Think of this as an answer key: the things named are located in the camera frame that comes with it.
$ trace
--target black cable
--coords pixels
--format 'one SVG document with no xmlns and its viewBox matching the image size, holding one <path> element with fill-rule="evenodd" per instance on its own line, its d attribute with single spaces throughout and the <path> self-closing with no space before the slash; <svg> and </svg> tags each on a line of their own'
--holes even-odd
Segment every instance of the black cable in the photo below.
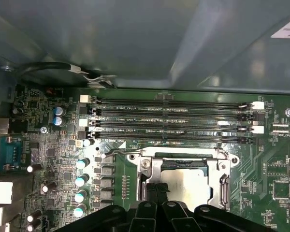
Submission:
<svg viewBox="0 0 290 232">
<path fill-rule="evenodd" d="M 102 75 L 100 71 L 87 70 L 85 68 L 68 63 L 35 62 L 19 66 L 19 68 L 16 70 L 16 77 L 21 77 L 30 72 L 36 72 L 39 70 L 47 70 L 47 69 L 67 70 L 76 74 L 86 75 L 86 77 L 91 80 L 94 80 L 95 78 L 100 77 Z M 113 85 L 110 85 L 105 81 L 100 81 L 99 84 L 105 88 L 115 88 Z"/>
</svg>

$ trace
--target cpu socket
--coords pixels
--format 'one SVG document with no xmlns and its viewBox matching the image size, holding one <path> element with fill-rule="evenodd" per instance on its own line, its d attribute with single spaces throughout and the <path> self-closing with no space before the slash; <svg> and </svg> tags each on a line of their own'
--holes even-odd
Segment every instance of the cpu socket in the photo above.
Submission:
<svg viewBox="0 0 290 232">
<path fill-rule="evenodd" d="M 148 200 L 148 183 L 167 183 L 168 200 L 184 202 L 190 211 L 202 204 L 229 211 L 230 173 L 238 156 L 221 148 L 177 147 L 146 147 L 125 155 L 137 166 L 137 201 Z"/>
</svg>

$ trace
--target blue serial port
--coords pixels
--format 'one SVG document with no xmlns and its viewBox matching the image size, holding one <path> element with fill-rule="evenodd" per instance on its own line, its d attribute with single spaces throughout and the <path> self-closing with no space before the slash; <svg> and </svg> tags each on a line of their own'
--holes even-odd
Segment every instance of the blue serial port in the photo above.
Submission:
<svg viewBox="0 0 290 232">
<path fill-rule="evenodd" d="M 0 172 L 19 170 L 22 163 L 23 141 L 21 137 L 0 138 Z"/>
</svg>

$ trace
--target cable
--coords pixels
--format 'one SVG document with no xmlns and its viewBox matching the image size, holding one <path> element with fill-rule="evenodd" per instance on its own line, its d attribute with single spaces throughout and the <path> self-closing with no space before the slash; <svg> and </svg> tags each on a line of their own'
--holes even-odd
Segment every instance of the cable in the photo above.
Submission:
<svg viewBox="0 0 290 232">
<path fill-rule="evenodd" d="M 114 85 L 111 85 L 106 82 L 105 77 L 114 77 L 113 75 L 103 75 L 100 71 L 87 70 L 85 68 L 68 64 L 62 62 L 35 62 L 21 65 L 16 70 L 16 77 L 21 77 L 30 72 L 35 72 L 39 70 L 47 69 L 58 69 L 58 70 L 67 70 L 76 74 L 82 74 L 83 77 L 88 80 L 90 83 L 99 83 L 105 88 L 115 88 Z"/>
</svg>

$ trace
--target mounting screw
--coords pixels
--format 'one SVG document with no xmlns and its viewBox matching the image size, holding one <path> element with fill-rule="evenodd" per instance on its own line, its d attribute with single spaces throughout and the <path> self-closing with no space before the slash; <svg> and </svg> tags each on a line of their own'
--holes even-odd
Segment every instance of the mounting screw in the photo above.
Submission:
<svg viewBox="0 0 290 232">
<path fill-rule="evenodd" d="M 47 134 L 48 133 L 48 128 L 47 127 L 41 127 L 40 128 L 41 134 Z"/>
<path fill-rule="evenodd" d="M 143 160 L 142 163 L 141 163 L 141 167 L 144 168 L 144 169 L 148 169 L 150 168 L 150 161 L 149 160 Z"/>
<path fill-rule="evenodd" d="M 285 110 L 285 115 L 286 115 L 287 117 L 290 117 L 290 109 L 289 109 L 289 108 Z"/>
<path fill-rule="evenodd" d="M 176 206 L 176 204 L 174 202 L 168 202 L 167 205 L 170 206 L 170 207 Z"/>
<path fill-rule="evenodd" d="M 209 212 L 209 208 L 207 208 L 207 207 L 201 207 L 201 211 L 207 213 L 207 212 Z"/>
</svg>

